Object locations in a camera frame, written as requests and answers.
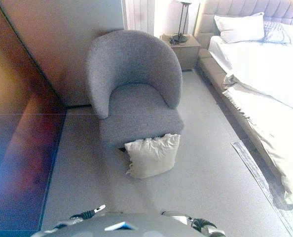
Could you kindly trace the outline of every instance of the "lamp base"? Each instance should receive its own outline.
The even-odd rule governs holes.
[[[182,34],[176,34],[172,36],[172,40],[175,41],[176,43],[184,43],[188,40],[188,38]]]

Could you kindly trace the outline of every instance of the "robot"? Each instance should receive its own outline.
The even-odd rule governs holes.
[[[40,231],[31,237],[225,237],[213,223],[185,214],[165,211],[161,214],[107,213],[93,216],[96,209],[73,215],[60,221],[51,230]]]

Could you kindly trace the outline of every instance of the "rug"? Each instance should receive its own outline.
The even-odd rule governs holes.
[[[256,179],[261,190],[290,235],[293,237],[293,205],[286,204],[284,200],[285,190],[281,182],[275,178],[255,148],[250,149],[253,156],[250,154],[245,146],[246,144],[248,147],[253,147],[249,139],[245,139],[244,142],[238,141],[231,144]]]

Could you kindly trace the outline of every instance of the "nightstand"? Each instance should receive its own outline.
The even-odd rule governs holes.
[[[192,35],[185,35],[188,40],[185,43],[170,44],[170,38],[172,35],[162,35],[160,39],[166,42],[172,50],[176,53],[178,61],[180,62],[182,70],[188,70],[195,68],[200,43]]]

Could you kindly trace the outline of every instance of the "wall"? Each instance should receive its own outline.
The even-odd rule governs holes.
[[[0,231],[38,229],[64,117],[0,12]]]
[[[121,0],[0,0],[66,106],[89,104],[84,61],[97,36],[123,29]]]

